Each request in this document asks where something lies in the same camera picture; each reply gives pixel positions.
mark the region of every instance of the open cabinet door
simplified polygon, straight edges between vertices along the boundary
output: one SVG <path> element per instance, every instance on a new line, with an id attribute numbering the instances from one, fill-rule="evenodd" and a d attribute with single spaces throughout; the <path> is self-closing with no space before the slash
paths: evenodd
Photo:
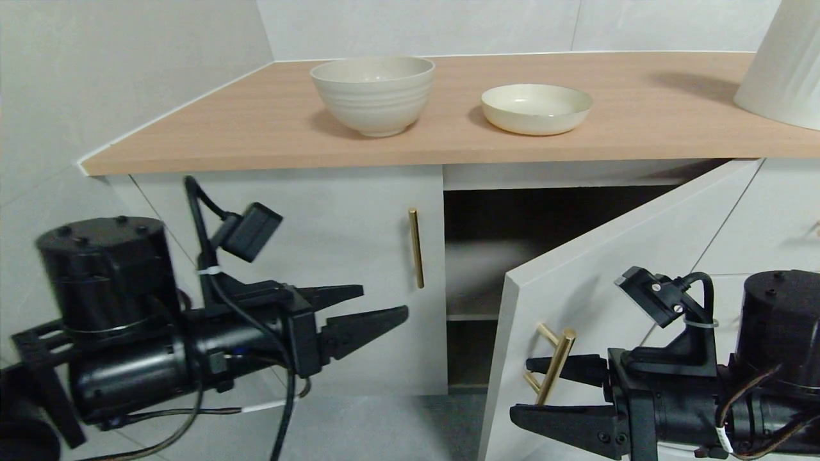
<path id="1" fill-rule="evenodd" d="M 536 333 L 574 328 L 572 354 L 633 349 L 653 322 L 614 281 L 632 266 L 671 277 L 689 273 L 727 219 L 760 161 L 735 160 L 507 273 L 481 431 L 481 461 L 597 460 L 515 426 L 509 409 L 533 404 L 525 361 L 554 347 Z M 600 388 L 558 380 L 548 404 L 605 404 Z"/>

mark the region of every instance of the cabinet door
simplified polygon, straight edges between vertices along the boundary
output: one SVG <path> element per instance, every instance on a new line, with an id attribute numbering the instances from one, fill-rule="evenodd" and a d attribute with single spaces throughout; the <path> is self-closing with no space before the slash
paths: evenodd
<path id="1" fill-rule="evenodd" d="M 509 409 L 533 403 L 522 379 L 530 357 L 553 355 L 535 332 L 575 328 L 573 354 L 632 349 L 653 323 L 613 282 L 632 266 L 669 276 L 691 271 L 757 171 L 757 161 L 732 161 L 507 273 L 504 281 L 479 459 L 544 459 L 597 455 L 515 426 Z M 601 389 L 559 380 L 556 405 L 604 404 Z"/>
<path id="2" fill-rule="evenodd" d="M 820 159 L 767 158 L 697 270 L 820 271 Z"/>
<path id="3" fill-rule="evenodd" d="M 444 198 L 441 166 L 226 171 L 194 175 L 221 207 L 242 212 L 260 202 L 285 217 L 253 263 L 220 252 L 225 271 L 243 282 L 274 279 L 296 286 L 364 285 L 359 299 L 321 311 L 327 317 L 406 304 L 409 319 L 368 346 L 325 367 L 317 394 L 444 394 Z M 183 175 L 135 180 L 184 251 L 198 241 Z M 418 288 L 408 209 L 417 208 L 425 286 Z M 207 227 L 217 219 L 206 210 Z"/>

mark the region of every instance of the ribbed bowl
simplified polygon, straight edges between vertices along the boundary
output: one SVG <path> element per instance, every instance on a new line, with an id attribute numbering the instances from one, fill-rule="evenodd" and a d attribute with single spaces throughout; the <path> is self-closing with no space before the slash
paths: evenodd
<path id="1" fill-rule="evenodd" d="M 427 105 L 435 64 L 420 57 L 358 57 L 311 69 L 327 110 L 362 135 L 406 130 Z"/>
<path id="2" fill-rule="evenodd" d="M 783 0 L 735 95 L 745 110 L 820 130 L 820 2 Z"/>

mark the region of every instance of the wooden countertop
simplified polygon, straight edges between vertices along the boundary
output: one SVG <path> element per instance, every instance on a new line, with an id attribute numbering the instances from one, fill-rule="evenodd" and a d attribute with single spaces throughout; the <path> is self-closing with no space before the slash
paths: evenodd
<path id="1" fill-rule="evenodd" d="M 368 139 L 324 109 L 316 62 L 274 63 L 86 159 L 90 175 L 380 165 L 667 158 L 815 157 L 820 132 L 732 102 L 752 53 L 608 52 L 434 58 L 434 89 L 401 135 Z M 594 98 L 579 128 L 551 137 L 491 126 L 480 96 L 549 83 Z"/>

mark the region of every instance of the black cable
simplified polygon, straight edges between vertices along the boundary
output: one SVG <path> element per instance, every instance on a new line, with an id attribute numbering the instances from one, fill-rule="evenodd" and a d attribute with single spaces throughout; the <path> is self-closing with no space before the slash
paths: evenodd
<path id="1" fill-rule="evenodd" d="M 714 322 L 715 285 L 712 282 L 712 277 L 705 272 L 692 272 L 688 276 L 683 277 L 683 282 L 686 284 L 687 289 L 696 281 L 700 281 L 704 284 L 704 311 L 706 311 L 706 316 L 708 317 L 704 319 L 704 322 Z"/>
<path id="2" fill-rule="evenodd" d="M 211 211 L 213 211 L 222 220 L 224 220 L 227 217 L 227 213 L 223 211 L 221 208 L 219 208 L 207 196 L 207 194 L 205 194 L 205 191 L 202 190 L 201 187 L 199 187 L 199 184 L 193 176 L 185 177 L 184 186 L 188 198 L 188 205 L 191 209 L 191 215 L 194 219 L 194 227 L 197 231 L 199 246 L 202 249 L 202 264 L 204 264 L 205 267 L 200 267 L 200 269 L 214 267 L 217 263 L 216 249 L 212 247 L 211 241 L 207 237 L 207 230 L 202 215 L 202 209 L 199 207 L 199 200 L 201 199 L 203 203 L 205 203 L 205 205 L 208 208 L 210 208 Z M 294 411 L 294 400 L 296 394 L 296 375 L 294 373 L 293 368 L 291 367 L 288 351 L 282 344 L 281 340 L 279 339 L 279 336 L 270 327 L 262 324 L 249 313 L 245 312 L 225 294 L 225 291 L 219 284 L 219 280 L 216 274 L 211 274 L 211 276 L 204 280 L 210 281 L 214 291 L 219 295 L 220 298 L 222 298 L 222 300 L 225 302 L 225 304 L 228 305 L 228 307 L 231 310 L 233 310 L 237 315 L 242 317 L 246 322 L 250 323 L 259 331 L 261 331 L 262 334 L 268 337 L 268 339 L 271 340 L 273 345 L 282 353 L 282 361 L 285 364 L 285 368 L 288 370 L 288 384 L 285 396 L 285 409 L 282 412 L 282 419 L 279 424 L 279 430 L 276 433 L 276 442 L 274 443 L 273 450 L 271 452 L 271 461 L 276 461 L 277 459 L 279 459 L 282 447 L 285 444 L 285 435 L 287 434 L 288 425 L 290 424 L 290 418 Z"/>
<path id="3" fill-rule="evenodd" d="M 299 392 L 298 397 L 304 399 L 310 394 L 312 383 L 310 378 L 306 378 L 302 391 Z M 111 426 L 111 429 L 119 429 L 120 427 L 130 426 L 137 422 L 146 421 L 154 418 L 161 418 L 165 416 L 175 416 L 180 414 L 189 414 L 193 409 L 166 409 L 152 412 L 133 413 L 120 418 L 116 424 Z M 198 414 L 224 416 L 229 414 L 239 414 L 243 412 L 242 407 L 224 407 L 220 409 L 199 409 Z"/>
<path id="4" fill-rule="evenodd" d="M 731 397 L 729 397 L 729 399 L 727 399 L 726 402 L 723 403 L 723 405 L 720 405 L 720 406 L 717 407 L 717 412 L 715 413 L 715 427 L 719 428 L 719 427 L 726 426 L 726 420 L 727 420 L 727 417 L 729 415 L 729 410 L 731 409 L 731 406 L 733 404 L 735 404 L 735 402 L 737 402 L 738 400 L 743 399 L 744 397 L 746 397 L 749 394 L 749 392 L 751 392 L 752 390 L 758 388 L 765 381 L 771 379 L 775 374 L 777 374 L 777 372 L 780 371 L 781 368 L 782 368 L 782 364 L 778 363 L 774 367 L 771 367 L 768 370 L 765 370 L 763 372 L 758 373 L 757 375 L 752 376 L 748 381 L 746 381 L 742 386 L 740 386 L 738 388 L 738 390 Z M 786 431 L 785 433 L 781 434 L 776 440 L 774 440 L 772 443 L 766 445 L 765 447 L 763 447 L 758 452 L 752 452 L 752 453 L 735 452 L 735 453 L 732 453 L 732 455 L 735 458 L 743 459 L 744 461 L 750 460 L 750 459 L 756 459 L 756 458 L 759 458 L 761 456 L 764 456 L 765 454 L 771 453 L 772 451 L 776 450 L 777 447 L 780 446 L 783 442 L 785 442 L 790 437 L 792 437 L 794 434 L 796 434 L 797 432 L 802 430 L 803 427 L 806 424 L 809 424 L 809 423 L 806 422 L 803 426 L 801 426 L 796 431 L 791 431 L 791 430 Z"/>
<path id="5" fill-rule="evenodd" d="M 179 323 L 174 319 L 173 315 L 171 315 L 171 311 L 168 310 L 165 304 L 163 304 L 159 301 L 159 299 L 156 299 L 153 296 L 149 297 L 149 299 L 152 300 L 154 304 L 156 304 L 157 306 L 161 306 L 165 310 L 168 322 L 170 322 L 171 325 L 173 325 L 176 328 L 176 330 L 180 333 L 180 335 L 182 335 L 183 345 L 185 347 L 185 360 L 188 362 L 191 373 L 193 373 L 194 375 L 194 382 L 196 385 L 197 398 L 194 402 L 194 407 L 187 410 L 189 416 L 187 419 L 185 419 L 185 422 L 182 423 L 182 426 L 180 426 L 176 431 L 174 431 L 174 433 L 171 434 L 171 436 L 169 436 L 162 442 L 159 442 L 158 444 L 134 451 L 127 451 L 118 454 L 106 454 L 104 456 L 86 458 L 82 459 L 81 461 L 130 461 L 131 459 L 140 459 L 158 453 L 168 448 L 169 446 L 175 444 L 180 438 L 182 438 L 182 436 L 185 435 L 185 433 L 194 424 L 197 415 L 199 415 L 199 410 L 202 408 L 203 396 L 205 394 L 205 390 L 203 387 L 202 371 L 199 369 L 199 365 L 194 360 L 194 351 L 191 347 L 190 338 L 185 333 L 185 330 L 181 327 L 181 325 L 179 325 Z"/>
<path id="6" fill-rule="evenodd" d="M 245 312 L 244 309 L 234 304 L 234 302 L 226 296 L 225 292 L 222 290 L 222 287 L 219 285 L 219 281 L 216 279 L 216 275 L 208 277 L 208 280 L 211 281 L 211 286 L 214 291 L 216 291 L 219 297 L 225 301 L 225 304 L 227 304 L 231 310 L 242 317 L 246 322 L 255 326 L 262 332 L 263 335 L 267 336 L 271 342 L 273 342 L 274 346 L 282 353 L 282 361 L 285 363 L 285 368 L 288 370 L 288 385 L 286 386 L 287 391 L 285 393 L 285 409 L 282 411 L 282 419 L 279 422 L 279 431 L 276 433 L 276 442 L 274 442 L 273 450 L 271 451 L 271 461 L 276 461 L 281 456 L 282 447 L 285 445 L 285 436 L 288 432 L 290 417 L 294 412 L 294 401 L 296 397 L 296 374 L 290 366 L 288 351 L 285 349 L 285 345 L 283 345 L 280 341 L 279 336 L 271 330 L 271 328 L 258 321 L 251 314 Z"/>
<path id="7" fill-rule="evenodd" d="M 202 209 L 199 207 L 199 199 L 205 193 L 197 184 L 193 176 L 186 176 L 184 180 L 185 196 L 188 198 L 188 207 L 191 210 L 191 217 L 194 220 L 194 227 L 197 230 L 197 237 L 199 239 L 199 248 L 201 251 L 202 263 L 205 267 L 200 269 L 212 267 L 216 265 L 216 251 L 211 247 L 211 242 L 207 239 L 207 231 L 205 230 L 205 220 L 203 219 Z"/>

